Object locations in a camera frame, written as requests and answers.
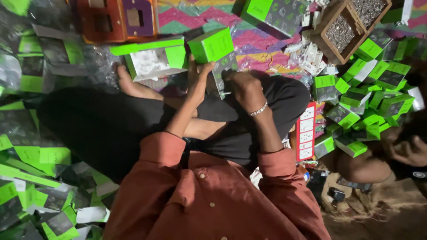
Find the shirt sleeve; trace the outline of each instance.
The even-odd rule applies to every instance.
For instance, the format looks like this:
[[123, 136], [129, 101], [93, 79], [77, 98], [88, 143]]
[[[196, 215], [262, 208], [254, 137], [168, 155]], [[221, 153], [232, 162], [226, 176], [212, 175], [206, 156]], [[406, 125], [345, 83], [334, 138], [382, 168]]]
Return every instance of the shirt sleeve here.
[[185, 141], [166, 132], [140, 143], [140, 158], [122, 181], [104, 239], [145, 239], [179, 181]]
[[295, 151], [284, 149], [258, 157], [264, 195], [309, 240], [330, 239], [319, 205], [306, 187], [304, 176], [295, 166]]

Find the colorful rug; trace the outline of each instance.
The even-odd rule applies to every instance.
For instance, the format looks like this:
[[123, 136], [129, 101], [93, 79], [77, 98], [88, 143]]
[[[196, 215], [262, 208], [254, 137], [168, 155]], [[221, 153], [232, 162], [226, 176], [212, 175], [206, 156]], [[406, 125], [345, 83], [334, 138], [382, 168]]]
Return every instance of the colorful rug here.
[[[299, 69], [286, 69], [289, 55], [281, 49], [300, 39], [299, 34], [293, 38], [280, 40], [250, 23], [239, 15], [245, 0], [159, 0], [158, 16], [162, 34], [183, 34], [192, 31], [207, 32], [228, 26], [232, 29], [233, 43], [236, 49], [240, 69], [260, 70], [279, 73], [288, 77], [298, 77]], [[315, 3], [310, 6], [314, 11]], [[416, 35], [423, 38], [427, 34], [427, 0], [414, 0], [412, 18], [409, 26], [396, 28], [393, 24], [378, 24], [378, 28], [390, 29], [393, 37]], [[157, 89], [164, 85], [159, 80], [153, 83]]]

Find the person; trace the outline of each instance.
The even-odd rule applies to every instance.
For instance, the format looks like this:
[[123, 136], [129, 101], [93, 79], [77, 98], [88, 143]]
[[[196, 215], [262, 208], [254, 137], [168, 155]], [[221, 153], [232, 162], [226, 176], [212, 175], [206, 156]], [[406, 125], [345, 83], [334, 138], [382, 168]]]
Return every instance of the person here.
[[[418, 86], [424, 102], [427, 99], [427, 71], [416, 67], [406, 79]], [[380, 141], [364, 142], [368, 150], [355, 157], [340, 149], [320, 159], [331, 172], [355, 183], [379, 183], [412, 178], [427, 197], [427, 111], [409, 114], [402, 126], [392, 126], [383, 131]]]
[[[173, 103], [176, 111], [151, 91], [155, 99], [146, 98], [147, 88], [132, 83], [124, 67], [120, 86], [130, 96], [69, 88], [50, 94], [38, 110], [73, 153], [120, 183], [104, 238], [330, 239], [295, 152], [281, 142], [307, 107], [306, 87], [235, 73], [239, 107], [228, 109], [205, 95], [214, 64], [197, 74], [189, 62], [193, 83]], [[183, 137], [204, 139], [187, 164]], [[260, 190], [247, 178], [256, 166]]]

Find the black pants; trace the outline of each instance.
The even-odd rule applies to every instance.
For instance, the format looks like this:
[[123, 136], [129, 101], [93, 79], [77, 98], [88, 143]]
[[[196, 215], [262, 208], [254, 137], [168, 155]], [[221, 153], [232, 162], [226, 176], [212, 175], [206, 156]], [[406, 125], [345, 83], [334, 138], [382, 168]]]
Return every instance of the black pants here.
[[[281, 138], [305, 111], [310, 94], [299, 81], [281, 76], [262, 80]], [[82, 161], [120, 183], [138, 160], [140, 140], [162, 131], [175, 109], [159, 100], [106, 93], [89, 88], [66, 88], [48, 95], [37, 114]], [[234, 161], [249, 171], [257, 167], [259, 143], [253, 120], [233, 96], [225, 101], [206, 97], [199, 118], [230, 122], [198, 150]]]

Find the silver bracelet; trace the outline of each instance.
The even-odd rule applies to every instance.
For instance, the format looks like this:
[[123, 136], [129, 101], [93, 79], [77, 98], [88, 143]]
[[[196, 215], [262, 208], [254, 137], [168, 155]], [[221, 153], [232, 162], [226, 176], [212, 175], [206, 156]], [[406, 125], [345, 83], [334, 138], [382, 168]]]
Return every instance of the silver bracelet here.
[[264, 103], [264, 106], [260, 110], [250, 113], [249, 116], [255, 117], [256, 115], [262, 113], [267, 108], [267, 106], [268, 106], [268, 101], [266, 100], [266, 103]]

